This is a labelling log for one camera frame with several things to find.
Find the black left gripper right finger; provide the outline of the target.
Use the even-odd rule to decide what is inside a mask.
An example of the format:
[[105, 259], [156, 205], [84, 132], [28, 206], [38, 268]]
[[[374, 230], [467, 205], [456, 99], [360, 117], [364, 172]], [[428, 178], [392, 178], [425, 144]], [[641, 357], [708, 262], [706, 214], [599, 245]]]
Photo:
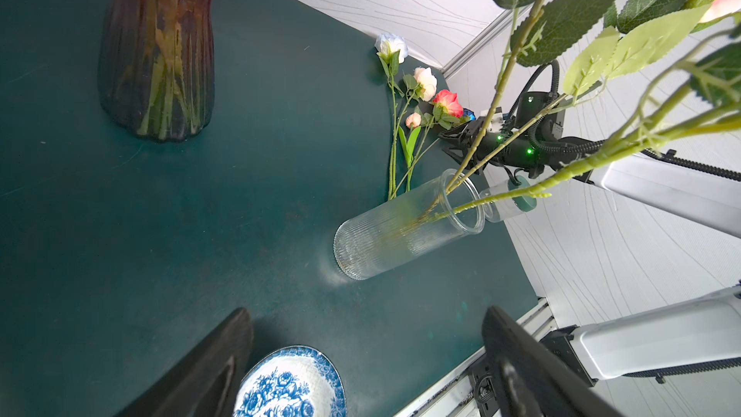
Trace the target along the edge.
[[503, 309], [486, 310], [482, 339], [503, 416], [619, 415]]

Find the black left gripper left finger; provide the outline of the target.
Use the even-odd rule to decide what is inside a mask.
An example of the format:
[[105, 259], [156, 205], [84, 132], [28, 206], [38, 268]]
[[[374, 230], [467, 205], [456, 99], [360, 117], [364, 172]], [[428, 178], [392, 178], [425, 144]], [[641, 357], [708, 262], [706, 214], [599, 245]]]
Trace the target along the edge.
[[249, 312], [239, 308], [120, 416], [231, 416], [253, 347]]

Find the blue rose stem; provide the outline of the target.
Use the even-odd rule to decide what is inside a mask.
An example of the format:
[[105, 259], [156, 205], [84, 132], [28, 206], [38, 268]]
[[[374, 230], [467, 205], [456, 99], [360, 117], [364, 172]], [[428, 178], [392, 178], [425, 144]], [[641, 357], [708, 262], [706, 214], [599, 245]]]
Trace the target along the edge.
[[464, 123], [468, 123], [468, 122], [474, 121], [474, 119], [476, 119], [476, 115], [472, 110], [464, 108], [463, 115], [460, 117], [460, 119]]

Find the clear ribbed glass vase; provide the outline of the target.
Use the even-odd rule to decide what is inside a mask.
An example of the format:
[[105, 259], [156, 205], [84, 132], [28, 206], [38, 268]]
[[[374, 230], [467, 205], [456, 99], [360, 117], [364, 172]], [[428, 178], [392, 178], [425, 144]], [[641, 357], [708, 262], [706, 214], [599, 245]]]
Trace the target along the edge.
[[444, 171], [338, 228], [333, 251], [339, 269], [354, 280], [367, 280], [394, 270], [462, 237], [484, 229], [488, 205], [472, 181], [450, 193], [455, 170]]

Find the peach cream rose stem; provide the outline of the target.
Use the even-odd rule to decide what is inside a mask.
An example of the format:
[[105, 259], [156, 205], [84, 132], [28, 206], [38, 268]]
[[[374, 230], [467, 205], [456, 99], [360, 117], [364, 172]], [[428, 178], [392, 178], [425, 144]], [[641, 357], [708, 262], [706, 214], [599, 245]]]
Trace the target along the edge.
[[[529, 12], [529, 7], [511, 11], [509, 37]], [[545, 117], [597, 98], [611, 80], [663, 59], [691, 34], [739, 15], [740, 0], [627, 0], [622, 7], [616, 0], [596, 23], [602, 32], [568, 66], [565, 81], [552, 90], [545, 106], [522, 127], [514, 119], [505, 122], [497, 152], [529, 134]], [[740, 31], [734, 27], [711, 33], [710, 39], [723, 40], [724, 45], [709, 51], [706, 41], [698, 42], [669, 65], [668, 73], [683, 73], [686, 81], [664, 100], [656, 98], [654, 84], [648, 85], [633, 113], [607, 139], [565, 150], [534, 146], [534, 154], [555, 158], [553, 173], [514, 196], [544, 198], [560, 183], [633, 154], [654, 153], [687, 137], [739, 129]]]

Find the dark red glass vase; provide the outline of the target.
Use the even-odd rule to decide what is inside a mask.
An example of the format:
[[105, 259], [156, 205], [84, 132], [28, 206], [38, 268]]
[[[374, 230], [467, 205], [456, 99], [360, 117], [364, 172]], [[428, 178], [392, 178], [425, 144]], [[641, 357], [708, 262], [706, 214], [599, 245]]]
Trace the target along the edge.
[[199, 134], [214, 108], [212, 0], [112, 0], [98, 59], [100, 105], [140, 138]]

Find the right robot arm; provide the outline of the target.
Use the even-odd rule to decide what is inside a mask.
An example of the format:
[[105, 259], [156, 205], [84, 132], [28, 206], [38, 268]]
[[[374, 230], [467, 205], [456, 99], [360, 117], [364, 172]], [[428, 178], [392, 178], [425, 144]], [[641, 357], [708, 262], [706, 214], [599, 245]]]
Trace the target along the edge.
[[740, 241], [611, 191], [568, 181], [533, 212], [455, 244], [517, 315], [545, 298], [559, 327], [597, 324], [707, 295], [740, 278]]

